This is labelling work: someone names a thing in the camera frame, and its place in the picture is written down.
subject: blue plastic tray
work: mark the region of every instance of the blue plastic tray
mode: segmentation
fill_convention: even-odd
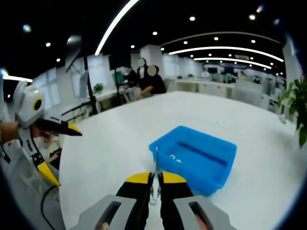
[[[184,177],[194,193],[204,196],[224,186],[236,156],[235,144],[185,126],[149,145],[154,160],[156,147],[158,169]]]

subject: black cable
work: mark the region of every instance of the black cable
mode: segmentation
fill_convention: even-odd
[[[44,207],[44,201],[45,201],[46,196],[47,196],[48,193],[49,193],[52,189],[54,189],[55,187],[57,187],[57,186],[54,185],[54,186],[50,187],[50,188],[45,192],[45,194],[43,195],[42,201],[40,202],[40,212],[41,212],[43,218],[45,219],[45,221],[46,221],[47,224],[51,227],[52,230],[55,230],[55,228],[54,228],[54,227],[50,224],[50,222],[47,220],[47,218],[46,218],[46,216],[45,216],[45,214],[44,214],[44,211],[43,211],[43,207]]]

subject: white round table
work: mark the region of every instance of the white round table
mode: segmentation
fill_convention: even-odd
[[[101,198],[115,195],[127,177],[152,170],[148,145],[179,125],[237,145],[225,186],[209,198],[229,215],[231,224],[238,230],[276,227],[305,176],[291,154],[294,125],[245,103],[172,92],[90,117],[77,124],[82,137],[65,137],[59,195],[66,228]],[[150,206],[145,229],[164,229],[160,205]]]

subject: potted plant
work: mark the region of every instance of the potted plant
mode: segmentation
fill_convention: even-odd
[[[97,83],[93,88],[95,94],[101,94],[103,89],[104,89],[104,85],[101,83]]]
[[[299,146],[302,148],[307,140],[307,79],[290,83],[289,89],[278,99],[279,108],[284,100],[287,100],[290,120],[296,117]]]

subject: black ceiling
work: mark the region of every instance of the black ceiling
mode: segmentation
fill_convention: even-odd
[[[54,66],[63,66],[65,45],[71,34],[82,33],[87,41],[87,53],[93,54],[108,26],[128,0],[116,1],[48,1],[47,3],[19,3],[2,7],[7,12],[6,23],[2,24],[0,42],[0,67],[6,68],[10,75],[34,78]],[[283,58],[282,47],[285,42],[283,31],[273,24],[278,16],[264,6],[256,13],[261,2],[233,1],[210,3],[189,0],[139,0],[113,30],[106,41],[102,53],[110,54],[120,49],[139,50],[147,44],[162,45],[187,36],[209,32],[238,31],[266,36],[279,41],[276,43],[264,38],[244,34],[206,35],[179,40],[164,46],[164,52],[202,46],[236,46],[251,48]],[[251,21],[248,16],[256,15]],[[196,17],[191,22],[190,16]],[[23,25],[31,26],[30,33],[23,32]],[[195,58],[207,57],[208,51],[180,54]],[[227,58],[228,54],[241,54],[254,57],[254,61],[269,65],[273,61],[276,71],[284,71],[284,63],[272,58],[250,52],[230,50],[210,50],[212,57]]]

